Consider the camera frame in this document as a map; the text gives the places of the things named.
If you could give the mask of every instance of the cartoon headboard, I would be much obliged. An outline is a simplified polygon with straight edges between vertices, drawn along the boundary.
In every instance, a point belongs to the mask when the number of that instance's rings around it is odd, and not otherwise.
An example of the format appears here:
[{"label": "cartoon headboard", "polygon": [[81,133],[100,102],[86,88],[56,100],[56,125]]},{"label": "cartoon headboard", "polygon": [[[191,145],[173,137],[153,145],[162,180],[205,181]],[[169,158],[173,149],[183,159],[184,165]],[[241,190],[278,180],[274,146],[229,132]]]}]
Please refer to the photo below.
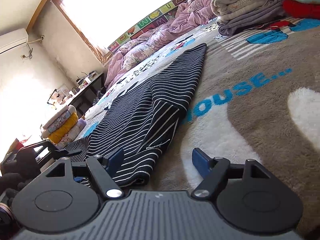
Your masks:
[{"label": "cartoon headboard", "polygon": [[187,0],[172,0],[164,4],[122,34],[108,47],[108,50],[110,50],[112,54],[115,54],[115,52],[129,40],[133,40],[148,30],[154,29],[159,25],[166,23],[171,17],[174,18],[178,9],[178,5],[186,1]]}]

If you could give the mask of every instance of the ceiling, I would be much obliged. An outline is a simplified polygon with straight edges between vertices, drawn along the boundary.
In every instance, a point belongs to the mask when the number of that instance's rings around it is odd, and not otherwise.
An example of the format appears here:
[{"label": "ceiling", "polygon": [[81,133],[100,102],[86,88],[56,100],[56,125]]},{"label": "ceiling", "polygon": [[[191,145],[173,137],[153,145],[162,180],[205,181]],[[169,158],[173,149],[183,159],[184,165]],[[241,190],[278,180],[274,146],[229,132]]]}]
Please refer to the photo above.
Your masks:
[{"label": "ceiling", "polygon": [[0,35],[27,28],[41,0],[0,0]]}]

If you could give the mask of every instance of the bed sheet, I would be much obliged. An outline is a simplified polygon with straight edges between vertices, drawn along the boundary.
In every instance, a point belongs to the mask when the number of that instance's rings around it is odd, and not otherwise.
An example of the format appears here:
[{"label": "bed sheet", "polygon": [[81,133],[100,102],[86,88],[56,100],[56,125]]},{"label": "bed sheet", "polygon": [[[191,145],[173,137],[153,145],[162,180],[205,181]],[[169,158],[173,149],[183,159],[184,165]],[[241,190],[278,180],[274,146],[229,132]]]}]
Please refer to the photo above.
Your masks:
[{"label": "bed sheet", "polygon": [[217,29],[211,20],[130,70],[87,112],[84,133],[113,98],[205,42],[187,116],[145,188],[191,192],[202,181],[191,160],[195,147],[232,163],[253,158],[302,199],[298,231],[305,234],[320,224],[320,21],[288,17],[232,37]]}]

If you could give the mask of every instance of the air conditioner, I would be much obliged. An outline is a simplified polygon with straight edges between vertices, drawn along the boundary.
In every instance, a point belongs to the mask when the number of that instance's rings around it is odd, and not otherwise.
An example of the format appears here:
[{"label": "air conditioner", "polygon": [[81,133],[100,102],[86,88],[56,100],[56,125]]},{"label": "air conditioner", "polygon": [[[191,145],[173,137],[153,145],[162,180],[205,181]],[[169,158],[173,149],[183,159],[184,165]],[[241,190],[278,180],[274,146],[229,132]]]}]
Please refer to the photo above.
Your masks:
[{"label": "air conditioner", "polygon": [[28,33],[19,29],[0,36],[0,54],[16,47],[24,47],[28,42]]}]

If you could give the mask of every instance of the wooden window frame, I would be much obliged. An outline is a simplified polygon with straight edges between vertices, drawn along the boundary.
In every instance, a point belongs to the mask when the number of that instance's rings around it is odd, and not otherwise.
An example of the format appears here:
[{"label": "wooden window frame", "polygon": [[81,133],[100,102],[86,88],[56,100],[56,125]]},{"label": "wooden window frame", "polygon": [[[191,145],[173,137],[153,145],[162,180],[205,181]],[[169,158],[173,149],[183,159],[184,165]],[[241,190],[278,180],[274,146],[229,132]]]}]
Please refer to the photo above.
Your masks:
[{"label": "wooden window frame", "polygon": [[71,24],[71,26],[74,28],[74,30],[78,33],[78,35],[82,38],[85,44],[92,50],[92,52],[95,54],[95,56],[98,58],[98,60],[104,65],[107,63],[113,54],[109,51],[107,54],[104,54],[100,49],[93,46],[90,41],[86,38],[86,36],[82,33],[82,31],[72,22],[72,20],[69,18],[65,10],[62,6],[62,0],[52,0],[54,5],[59,9],[59,11],[63,14],[63,16],[67,19],[67,21]]}]

